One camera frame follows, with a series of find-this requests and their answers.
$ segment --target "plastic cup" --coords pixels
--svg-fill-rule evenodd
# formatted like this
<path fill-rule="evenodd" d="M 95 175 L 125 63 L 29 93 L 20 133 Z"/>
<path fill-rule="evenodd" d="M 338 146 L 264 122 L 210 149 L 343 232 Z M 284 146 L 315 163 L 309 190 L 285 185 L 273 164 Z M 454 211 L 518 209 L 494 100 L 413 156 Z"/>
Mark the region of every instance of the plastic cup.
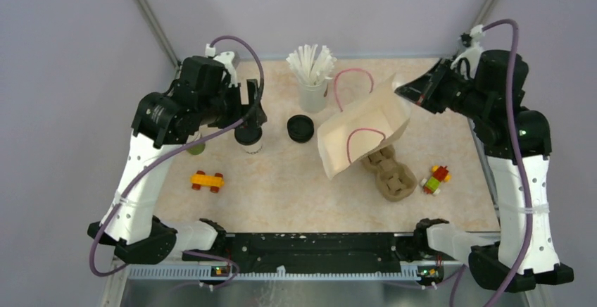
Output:
<path fill-rule="evenodd" d="M 319 85 L 306 85 L 298 82 L 299 103 L 308 113 L 318 113 L 327 105 L 327 80 Z"/>

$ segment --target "toy car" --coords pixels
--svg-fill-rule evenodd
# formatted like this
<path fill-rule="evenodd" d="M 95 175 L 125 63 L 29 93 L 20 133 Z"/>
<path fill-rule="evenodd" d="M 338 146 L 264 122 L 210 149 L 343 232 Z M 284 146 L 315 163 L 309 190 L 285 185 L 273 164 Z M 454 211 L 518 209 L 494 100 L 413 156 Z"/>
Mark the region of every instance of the toy car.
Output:
<path fill-rule="evenodd" d="M 200 190 L 201 186 L 209 186 L 210 191 L 218 193 L 220 188 L 224 186 L 224 179 L 222 173 L 214 175 L 206 175 L 204 171 L 197 171 L 197 174 L 191 176 L 191 188 Z"/>
<path fill-rule="evenodd" d="M 421 186 L 423 187 L 423 192 L 428 194 L 439 194 L 439 184 L 441 182 L 449 182 L 452 176 L 448 171 L 447 166 L 437 166 L 435 165 L 432 169 L 431 177 L 429 180 L 423 178 L 421 181 Z"/>

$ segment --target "beige table surface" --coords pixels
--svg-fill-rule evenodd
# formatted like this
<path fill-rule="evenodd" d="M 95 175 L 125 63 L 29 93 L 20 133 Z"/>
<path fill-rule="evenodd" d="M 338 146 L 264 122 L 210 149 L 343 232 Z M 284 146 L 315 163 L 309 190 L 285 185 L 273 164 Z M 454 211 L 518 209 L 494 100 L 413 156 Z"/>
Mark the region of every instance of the beige table surface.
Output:
<path fill-rule="evenodd" d="M 412 80 L 431 67 L 434 59 L 342 60 L 344 68 L 369 70 L 376 82 L 392 73 Z M 413 106 L 410 124 L 394 146 L 397 159 L 420 180 L 434 164 L 447 165 L 452 180 L 431 196 L 417 189 L 408 198 L 392 203 L 375 188 L 374 175 L 360 163 L 338 174 L 325 176 L 316 136 L 308 143 L 290 140 L 286 122 L 303 113 L 298 89 L 285 61 L 263 63 L 263 150 L 244 153 L 227 132 L 207 143 L 199 156 L 175 157 L 156 204 L 155 214 L 166 221 L 208 218 L 228 232 L 409 232 L 422 218 L 444 218 L 469 231 L 499 230 L 485 176 L 469 125 L 461 115 L 446 111 L 432 115 Z M 239 78 L 257 78 L 254 63 L 243 62 Z M 340 98 L 350 102 L 365 96 L 369 82 L 362 73 L 342 75 Z M 309 115 L 315 127 L 338 112 L 332 93 L 327 107 Z M 214 129 L 203 130 L 210 133 Z M 225 186 L 219 194 L 207 188 L 191 189 L 189 178 L 197 170 L 222 173 Z"/>

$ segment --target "paper bag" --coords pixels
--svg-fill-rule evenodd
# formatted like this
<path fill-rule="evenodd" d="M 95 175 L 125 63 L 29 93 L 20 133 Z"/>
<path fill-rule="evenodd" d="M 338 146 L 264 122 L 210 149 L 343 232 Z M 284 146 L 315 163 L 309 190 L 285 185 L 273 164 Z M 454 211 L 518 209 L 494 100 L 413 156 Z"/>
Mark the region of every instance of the paper bag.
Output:
<path fill-rule="evenodd" d="M 347 105 L 343 112 L 319 126 L 319 155 L 329 179 L 349 167 L 351 162 L 359 161 L 402 136 L 410 120 L 410 103 L 394 93 L 402 84 L 405 84 L 404 79 L 393 74 L 365 98 Z M 379 132 L 362 130 L 352 135 L 347 148 L 348 136 L 359 128 L 383 132 L 386 139 Z"/>

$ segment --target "black cap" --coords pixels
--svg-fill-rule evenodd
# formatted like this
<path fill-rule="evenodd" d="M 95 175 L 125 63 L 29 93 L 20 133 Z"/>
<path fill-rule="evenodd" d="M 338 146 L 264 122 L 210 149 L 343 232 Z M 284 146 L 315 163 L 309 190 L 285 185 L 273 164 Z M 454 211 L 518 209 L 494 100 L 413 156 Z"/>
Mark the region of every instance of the black cap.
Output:
<path fill-rule="evenodd" d="M 259 142 L 261 136 L 263 135 L 263 130 L 261 127 L 250 128 L 250 127 L 237 127 L 234 129 L 234 138 L 237 142 L 244 146 L 250 146 Z"/>
<path fill-rule="evenodd" d="M 311 118 L 306 115 L 294 115 L 288 119 L 286 124 L 290 139 L 297 143 L 306 143 L 313 137 L 315 127 Z"/>

